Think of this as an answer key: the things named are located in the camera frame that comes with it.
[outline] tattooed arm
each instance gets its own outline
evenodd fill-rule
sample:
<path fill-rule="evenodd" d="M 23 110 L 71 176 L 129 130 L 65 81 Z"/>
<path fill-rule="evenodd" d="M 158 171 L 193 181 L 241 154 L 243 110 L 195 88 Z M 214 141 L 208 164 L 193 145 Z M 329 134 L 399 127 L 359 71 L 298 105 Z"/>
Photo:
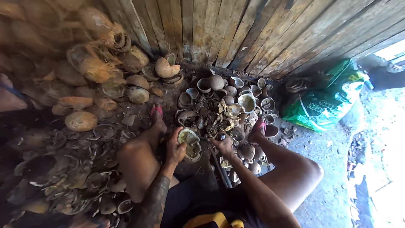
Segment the tattooed arm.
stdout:
<path fill-rule="evenodd" d="M 149 186 L 141 202 L 140 210 L 134 215 L 134 223 L 129 227 L 160 227 L 170 180 L 176 166 L 183 160 L 187 148 L 187 144 L 179 145 L 177 142 L 177 135 L 181 129 L 182 127 L 177 128 L 167 142 L 166 163 Z"/>

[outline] wooden board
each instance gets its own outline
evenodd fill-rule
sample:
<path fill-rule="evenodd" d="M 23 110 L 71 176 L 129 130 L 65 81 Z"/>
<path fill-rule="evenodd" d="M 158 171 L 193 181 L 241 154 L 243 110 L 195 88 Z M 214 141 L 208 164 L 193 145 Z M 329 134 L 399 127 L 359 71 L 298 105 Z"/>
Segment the wooden board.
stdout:
<path fill-rule="evenodd" d="M 164 36 L 169 45 L 169 50 L 170 52 L 173 52 L 173 54 L 177 58 L 175 28 L 172 20 L 170 2 L 168 0 L 158 0 L 158 6 L 160 11 L 160 17 L 162 19 Z"/>
<path fill-rule="evenodd" d="M 209 65 L 212 65 L 217 59 L 218 52 L 220 51 L 220 47 L 222 44 L 222 39 L 224 38 L 234 5 L 235 0 L 222 0 L 221 2 L 217 23 L 215 25 L 215 30 L 213 32 L 212 42 L 208 54 L 207 62 Z"/>
<path fill-rule="evenodd" d="M 201 63 L 203 60 L 204 22 L 208 0 L 194 0 L 193 15 L 193 50 L 192 61 Z"/>
<path fill-rule="evenodd" d="M 256 56 L 258 51 L 262 48 L 262 46 L 268 41 L 271 34 L 280 24 L 280 22 L 284 19 L 285 15 L 289 12 L 288 9 L 285 9 L 287 4 L 287 0 L 281 0 L 280 4 L 278 5 L 277 9 L 267 22 L 266 26 L 260 32 L 259 37 L 255 40 L 252 47 L 249 49 L 248 53 L 244 56 L 243 60 L 239 64 L 238 71 L 243 71 L 252 59 Z"/>
<path fill-rule="evenodd" d="M 226 54 L 228 53 L 229 47 L 236 32 L 236 28 L 238 27 L 239 20 L 243 15 L 243 8 L 245 7 L 246 3 L 247 0 L 236 0 L 235 2 L 232 15 L 226 27 L 224 38 L 222 39 L 220 51 L 218 52 L 217 61 L 215 63 L 216 67 L 222 67 L 224 63 Z"/>
<path fill-rule="evenodd" d="M 152 53 L 155 56 L 159 56 L 160 48 L 158 45 L 158 41 L 156 40 L 155 32 L 153 31 L 153 27 L 151 21 L 149 19 L 148 12 L 145 6 L 145 0 L 132 0 L 132 3 L 135 7 L 135 10 L 139 16 L 139 20 L 141 25 L 145 31 L 146 37 L 148 38 L 149 45 L 152 49 Z"/>
<path fill-rule="evenodd" d="M 149 44 L 148 38 L 146 37 L 145 30 L 141 24 L 139 19 L 138 13 L 135 10 L 135 7 L 131 0 L 119 0 L 122 5 L 122 8 L 127 15 L 130 25 L 132 26 L 138 40 L 139 44 L 141 45 L 142 49 L 152 57 L 152 49 Z"/>
<path fill-rule="evenodd" d="M 135 32 L 131 24 L 129 23 L 127 16 L 125 15 L 124 9 L 122 8 L 119 0 L 102 0 L 102 2 L 105 4 L 113 21 L 121 24 L 131 40 L 139 43 L 139 40 L 135 35 Z"/>
<path fill-rule="evenodd" d="M 252 74 L 259 74 L 269 62 L 275 59 L 290 45 L 315 18 L 328 7 L 333 0 L 298 0 L 275 29 L 264 47 L 259 51 L 248 67 Z"/>
<path fill-rule="evenodd" d="M 250 0 L 249 5 L 246 8 L 245 14 L 243 15 L 242 21 L 239 24 L 238 30 L 235 33 L 235 36 L 232 40 L 232 43 L 229 47 L 228 53 L 226 54 L 224 63 L 222 64 L 223 68 L 227 68 L 230 62 L 236 55 L 239 47 L 241 46 L 243 40 L 245 39 L 247 33 L 253 25 L 253 22 L 256 18 L 256 14 L 260 13 L 263 10 L 266 0 Z"/>
<path fill-rule="evenodd" d="M 362 57 L 364 57 L 366 55 L 375 53 L 375 52 L 377 52 L 377 51 L 379 51 L 381 49 L 389 47 L 390 45 L 393 45 L 394 43 L 400 42 L 400 41 L 402 41 L 404 39 L 405 39 L 405 30 L 403 30 L 402 32 L 400 32 L 400 33 L 398 33 L 398 34 L 384 40 L 383 42 L 381 42 L 381 43 L 379 43 L 379 44 L 377 44 L 375 46 L 372 46 L 371 48 L 357 54 L 356 56 L 354 56 L 354 58 L 362 58 Z"/>
<path fill-rule="evenodd" d="M 201 50 L 201 63 L 207 63 L 208 61 L 208 54 L 211 48 L 211 42 L 213 33 L 215 31 L 215 25 L 217 23 L 217 17 L 220 7 L 221 0 L 208 0 L 204 22 L 204 37 L 202 39 L 203 46 Z"/>
<path fill-rule="evenodd" d="M 303 54 L 333 33 L 373 0 L 340 0 L 329 7 L 317 20 L 300 35 L 288 48 L 260 73 L 275 76 L 295 63 Z"/>
<path fill-rule="evenodd" d="M 183 61 L 183 29 L 181 23 L 181 3 L 180 0 L 170 0 L 170 9 L 174 26 L 177 59 Z"/>
<path fill-rule="evenodd" d="M 280 5 L 281 0 L 269 0 L 265 4 L 261 13 L 256 14 L 256 18 L 252 27 L 249 30 L 249 33 L 245 37 L 245 40 L 241 44 L 238 52 L 235 55 L 235 58 L 232 60 L 229 65 L 229 69 L 237 70 L 241 60 L 249 52 L 250 47 L 254 44 L 256 39 L 259 37 L 261 31 L 264 29 L 269 19 L 273 15 L 274 11 Z"/>
<path fill-rule="evenodd" d="M 300 60 L 283 71 L 283 74 L 290 72 L 297 67 L 295 72 L 303 72 L 309 69 L 313 64 L 324 60 L 334 51 L 351 43 L 357 37 L 361 37 L 366 31 L 375 28 L 379 22 L 389 19 L 393 15 L 401 15 L 398 12 L 403 11 L 405 1 L 403 0 L 384 0 L 368 8 L 363 14 L 354 20 L 341 26 L 339 31 L 327 39 L 321 45 L 305 54 Z"/>
<path fill-rule="evenodd" d="M 156 2 L 156 0 L 145 0 L 145 6 L 152 24 L 153 31 L 155 32 L 156 40 L 158 41 L 160 52 L 162 56 L 164 56 L 169 52 L 170 47 L 168 46 L 165 39 L 158 3 Z"/>
<path fill-rule="evenodd" d="M 183 17 L 183 56 L 184 60 L 192 60 L 193 44 L 193 7 L 194 0 L 182 0 L 181 12 Z"/>
<path fill-rule="evenodd" d="M 329 57 L 335 58 L 338 56 L 343 56 L 345 53 L 360 46 L 361 44 L 363 44 L 364 42 L 367 42 L 368 40 L 372 39 L 373 37 L 383 33 L 384 31 L 386 31 L 387 29 L 389 29 L 392 26 L 398 27 L 398 30 L 400 30 L 401 28 L 405 28 L 404 18 L 405 18 L 405 15 L 399 13 L 390 18 L 387 18 L 386 20 L 381 21 L 381 23 L 374 26 L 367 32 L 363 33 L 363 35 L 358 36 L 354 41 L 339 48 L 338 50 L 333 52 L 327 58 L 329 58 Z"/>

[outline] foot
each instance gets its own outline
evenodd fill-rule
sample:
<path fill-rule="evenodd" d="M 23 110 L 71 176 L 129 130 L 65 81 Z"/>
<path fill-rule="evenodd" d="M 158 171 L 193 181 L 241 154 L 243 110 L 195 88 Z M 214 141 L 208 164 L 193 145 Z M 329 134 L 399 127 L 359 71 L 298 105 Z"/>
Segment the foot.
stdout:
<path fill-rule="evenodd" d="M 162 108 L 160 104 L 153 105 L 152 108 L 155 107 Z M 166 124 L 163 121 L 163 116 L 160 114 L 158 110 L 154 110 L 151 116 L 151 120 L 152 120 L 152 127 L 159 129 L 161 133 L 166 133 L 167 131 Z"/>
<path fill-rule="evenodd" d="M 249 143 L 257 143 L 258 139 L 264 137 L 264 126 L 260 126 L 262 123 L 264 123 L 263 118 L 259 118 L 256 121 L 256 124 L 254 125 L 252 132 L 250 133 L 249 137 L 247 138 L 247 141 Z"/>

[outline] red flip-flop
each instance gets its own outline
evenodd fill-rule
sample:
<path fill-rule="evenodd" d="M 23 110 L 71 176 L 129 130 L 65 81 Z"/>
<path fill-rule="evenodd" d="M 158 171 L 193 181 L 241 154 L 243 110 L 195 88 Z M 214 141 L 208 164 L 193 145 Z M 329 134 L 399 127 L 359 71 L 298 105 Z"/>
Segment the red flip-flop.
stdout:
<path fill-rule="evenodd" d="M 155 105 L 155 107 L 153 107 L 153 108 L 151 109 L 151 113 L 150 113 L 151 118 L 152 118 L 153 112 L 156 111 L 156 110 L 160 113 L 160 115 L 161 115 L 162 118 L 163 118 L 163 110 L 162 110 L 162 107 L 161 107 L 161 106 L 156 106 L 156 105 Z"/>

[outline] green bag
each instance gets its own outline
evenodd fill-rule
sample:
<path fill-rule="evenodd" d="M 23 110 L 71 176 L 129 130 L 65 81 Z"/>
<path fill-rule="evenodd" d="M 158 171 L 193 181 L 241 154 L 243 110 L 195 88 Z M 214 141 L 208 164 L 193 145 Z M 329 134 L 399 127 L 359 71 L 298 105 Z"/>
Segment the green bag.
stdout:
<path fill-rule="evenodd" d="M 330 76 L 326 88 L 300 95 L 284 110 L 284 120 L 316 132 L 329 130 L 349 112 L 369 80 L 350 58 L 342 59 L 326 75 Z"/>

